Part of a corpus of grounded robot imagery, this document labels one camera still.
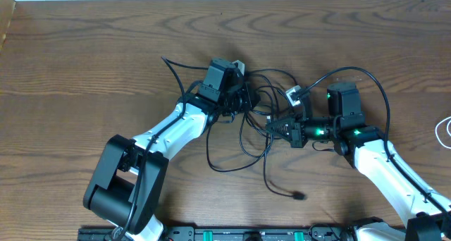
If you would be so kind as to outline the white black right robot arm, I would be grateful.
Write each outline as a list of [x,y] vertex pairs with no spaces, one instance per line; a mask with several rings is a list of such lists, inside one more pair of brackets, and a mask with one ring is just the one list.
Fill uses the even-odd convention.
[[286,92],[301,113],[269,121],[266,131],[281,137],[293,148],[307,142],[332,142],[333,151],[365,175],[387,199],[405,226],[391,228],[371,217],[342,230],[337,240],[441,240],[450,237],[450,199],[426,183],[397,153],[382,131],[365,123],[357,86],[339,82],[327,88],[327,117],[311,114],[310,99],[301,87]]

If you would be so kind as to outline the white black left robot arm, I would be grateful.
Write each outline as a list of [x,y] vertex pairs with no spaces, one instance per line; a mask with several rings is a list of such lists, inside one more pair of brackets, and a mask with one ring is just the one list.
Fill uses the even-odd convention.
[[169,161],[205,133],[219,117],[234,118],[259,101],[245,80],[243,62],[213,58],[206,77],[181,89],[173,112],[131,139],[106,143],[83,197],[83,205],[115,225],[106,240],[158,240],[155,217]]

